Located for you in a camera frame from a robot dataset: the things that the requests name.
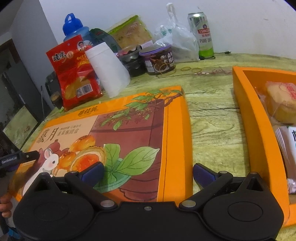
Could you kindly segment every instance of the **human hand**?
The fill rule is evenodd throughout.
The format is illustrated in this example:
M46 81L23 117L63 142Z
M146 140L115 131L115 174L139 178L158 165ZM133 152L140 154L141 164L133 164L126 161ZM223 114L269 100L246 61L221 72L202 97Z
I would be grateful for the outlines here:
M0 212L2 212L2 216L4 218L11 217L11 209L12 209L12 203L11 203L12 195L9 193L4 194L2 197L0 197Z

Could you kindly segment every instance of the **red package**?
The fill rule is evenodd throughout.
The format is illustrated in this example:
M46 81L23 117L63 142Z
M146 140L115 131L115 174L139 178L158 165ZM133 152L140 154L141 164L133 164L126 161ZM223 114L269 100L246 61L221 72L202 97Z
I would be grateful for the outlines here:
M78 35L46 53L59 79L65 110L103 96L94 69L85 55L85 51L91 48L87 42Z

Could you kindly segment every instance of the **white paper towel roll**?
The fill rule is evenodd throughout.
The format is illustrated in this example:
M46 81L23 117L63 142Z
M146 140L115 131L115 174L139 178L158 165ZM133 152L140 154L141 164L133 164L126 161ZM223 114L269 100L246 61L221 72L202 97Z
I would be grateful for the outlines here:
M109 97L115 97L131 81L127 69L104 42L85 52Z

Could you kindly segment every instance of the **door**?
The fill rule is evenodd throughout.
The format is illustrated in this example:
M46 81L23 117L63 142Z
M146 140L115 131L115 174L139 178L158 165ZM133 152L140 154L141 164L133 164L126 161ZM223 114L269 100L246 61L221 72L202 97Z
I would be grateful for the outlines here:
M28 111L38 122L44 120L41 94L31 80L22 62L13 65L4 73L7 81L14 87ZM43 99L44 116L48 116L50 108Z

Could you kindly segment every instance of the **tabletop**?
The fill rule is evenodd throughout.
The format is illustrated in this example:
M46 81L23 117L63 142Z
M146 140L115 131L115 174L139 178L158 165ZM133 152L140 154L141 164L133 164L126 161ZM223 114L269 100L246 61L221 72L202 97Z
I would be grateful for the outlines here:
M233 92L233 66L296 71L296 60L255 54L218 54L214 60L179 63L175 71L165 75L144 74L132 78L129 86L115 98L182 86L191 119L193 164L200 162L216 172L226 170L234 176L246 176L250 171L249 156L242 117ZM108 100L110 98L104 95L62 113L55 108L46 121ZM23 151L28 151L45 122L32 134ZM194 193L197 191L198 186L194 183ZM295 239L296 226L282 229L277 237L278 241Z

